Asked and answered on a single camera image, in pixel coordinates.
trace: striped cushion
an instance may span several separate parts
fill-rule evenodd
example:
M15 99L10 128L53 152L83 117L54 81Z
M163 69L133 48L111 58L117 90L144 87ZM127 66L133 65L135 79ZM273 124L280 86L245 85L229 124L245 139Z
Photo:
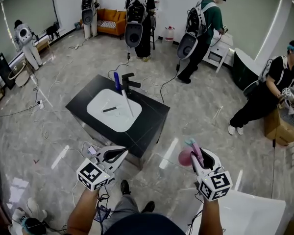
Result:
M104 28L111 28L111 29L116 28L116 23L112 21L98 20L97 25L99 27L104 27Z

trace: person in green shirt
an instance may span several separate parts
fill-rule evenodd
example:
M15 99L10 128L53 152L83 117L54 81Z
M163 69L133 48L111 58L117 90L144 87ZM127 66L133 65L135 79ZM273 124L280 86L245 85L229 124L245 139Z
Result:
M203 9L204 7L206 7L206 5L208 5L211 2L221 4L223 3L223 1L226 0L202 0L200 6L201 9ZM198 37L198 44L190 57L190 62L188 66L178 76L178 78L186 84L189 84L191 82L190 76L193 74L194 71L198 70L197 65L202 61L202 59L206 55L211 44L211 40L214 36L214 29L217 30L221 35L224 35L222 15L219 7L214 6L207 9L204 12L204 16L207 27L210 27L208 28L205 34Z

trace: green shirt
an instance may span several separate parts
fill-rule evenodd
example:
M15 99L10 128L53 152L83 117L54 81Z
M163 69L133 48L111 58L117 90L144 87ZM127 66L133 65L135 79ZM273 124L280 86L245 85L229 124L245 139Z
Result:
M214 2L213 0L203 0L201 2L201 9L206 7L207 4ZM208 10L204 12L205 15L205 20L206 20L206 25L207 27L209 25L210 28L207 30L207 44L211 43L212 38L214 37L214 29L215 30L220 30L223 28L223 23L222 23L222 15L221 15L221 10L219 7L211 7Z

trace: person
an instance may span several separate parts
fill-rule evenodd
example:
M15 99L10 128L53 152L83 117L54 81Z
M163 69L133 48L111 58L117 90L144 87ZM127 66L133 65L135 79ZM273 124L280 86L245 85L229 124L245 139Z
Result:
M85 39L88 40L91 37L91 33L93 37L97 36L97 8L99 6L97 0L92 0L92 5L93 5L93 21L91 24L84 24L84 35Z
M60 235L47 225L47 211L41 210L33 198L27 200L26 208L26 211L20 207L14 210L9 227L12 235Z
M37 48L33 44L32 36L35 35L35 33L32 32L29 26L23 23L21 20L16 20L14 22L14 29L15 42L19 45L20 50L22 50L28 62L33 66L35 70L38 70L43 65L43 62L41 61ZM24 31L24 29L28 30L31 33L30 40L26 44L24 44L19 38L20 32L22 30Z
M282 56L275 58L271 63L267 80L260 83L247 104L230 120L228 131L231 135L235 133L235 129L243 135L244 125L272 112L283 97L283 89L294 85L294 41L290 42L287 54L287 65L284 65Z
M131 0L126 0L125 8L128 9ZM148 16L143 21L143 34L140 44L135 48L135 52L138 59L142 59L147 62L151 59L150 53L150 31L151 31L151 16L154 15L156 8L155 0L146 0Z
M102 224L105 235L185 235L185 233L172 221L160 214L152 213L155 204L148 202L142 212L139 212L137 204L129 189L126 180L121 182L123 197L116 205L115 212ZM91 192L85 189L78 204L68 220L67 234L87 235L96 214L99 191ZM222 235L220 222L220 210L218 201L208 202L204 200L200 235Z
M222 4L223 1L225 0L202 0L200 6L201 9L203 9L211 2ZM193 74L194 71L198 70L198 64L206 55L211 44L211 40L214 36L214 29L217 30L221 35L224 35L222 15L219 7L214 6L207 9L204 12L204 16L206 20L206 25L210 25L210 27L205 34L197 38L198 44L190 57L190 62L188 63L188 66L177 76L179 80L186 84L191 83L190 76Z

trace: forearm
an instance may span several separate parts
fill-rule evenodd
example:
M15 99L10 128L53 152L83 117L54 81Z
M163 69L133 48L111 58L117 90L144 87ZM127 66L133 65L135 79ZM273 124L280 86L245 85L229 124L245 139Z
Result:
M199 235L222 235L220 210L217 200L209 202L204 198Z
M88 234L96 215L99 191L85 189L68 220L68 234Z
M271 93L279 98L279 96L281 95L281 92L279 91L279 89L277 88L277 86L275 85L274 82L270 81L270 80L267 80L266 81L266 85L267 87L269 88L269 90L271 91Z

